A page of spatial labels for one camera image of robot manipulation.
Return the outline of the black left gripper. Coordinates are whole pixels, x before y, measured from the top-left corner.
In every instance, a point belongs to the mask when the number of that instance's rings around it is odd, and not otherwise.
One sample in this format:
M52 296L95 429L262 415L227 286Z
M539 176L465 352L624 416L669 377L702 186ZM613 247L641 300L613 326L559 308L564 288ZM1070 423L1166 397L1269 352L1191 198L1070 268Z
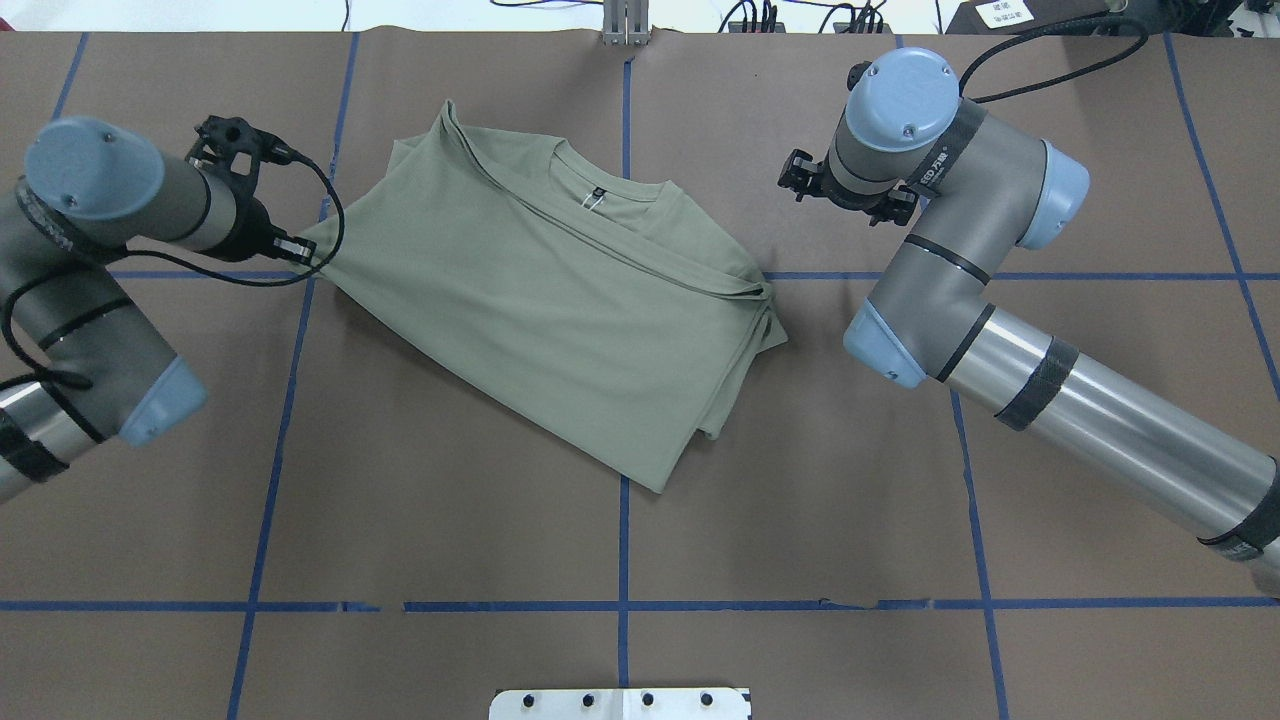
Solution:
M268 209L255 197L237 205L233 228L221 242L221 260L228 263L264 256L310 269L316 251L314 241L291 236L278 228Z

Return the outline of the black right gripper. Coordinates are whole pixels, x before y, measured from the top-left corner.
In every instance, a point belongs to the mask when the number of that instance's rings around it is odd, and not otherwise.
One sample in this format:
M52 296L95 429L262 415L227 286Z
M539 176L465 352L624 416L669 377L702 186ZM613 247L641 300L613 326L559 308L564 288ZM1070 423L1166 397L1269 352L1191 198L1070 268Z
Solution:
M826 197L837 208L861 211L872 225L906 225L919 204L919 195L895 179L865 179L838 160L817 161L803 149L790 151L777 186L792 193L795 202Z

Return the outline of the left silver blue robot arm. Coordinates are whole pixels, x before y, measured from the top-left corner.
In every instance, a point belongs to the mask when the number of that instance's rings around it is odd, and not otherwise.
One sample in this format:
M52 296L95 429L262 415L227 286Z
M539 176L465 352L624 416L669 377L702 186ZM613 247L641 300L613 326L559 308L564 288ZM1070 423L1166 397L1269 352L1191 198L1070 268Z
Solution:
M257 200L265 163L316 167L239 117L210 117L177 158L93 117L37 135L3 195L1 483L9 501L120 438L141 447L198 411L207 391L110 274L146 238L241 263L293 263L300 283L335 254L275 225Z

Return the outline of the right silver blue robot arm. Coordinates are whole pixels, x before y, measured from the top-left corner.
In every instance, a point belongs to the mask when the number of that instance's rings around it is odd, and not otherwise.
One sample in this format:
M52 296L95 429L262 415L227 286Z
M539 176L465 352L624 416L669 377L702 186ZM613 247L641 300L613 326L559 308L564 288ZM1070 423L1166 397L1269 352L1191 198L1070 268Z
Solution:
M794 150L778 183L906 225L844 347L913 388L937 380L1010 430L1110 475L1143 505L1277 596L1277 455L1126 378L989 291L1016 249L1076 215L1089 172L964 94L937 53L899 47L847 73L822 159Z

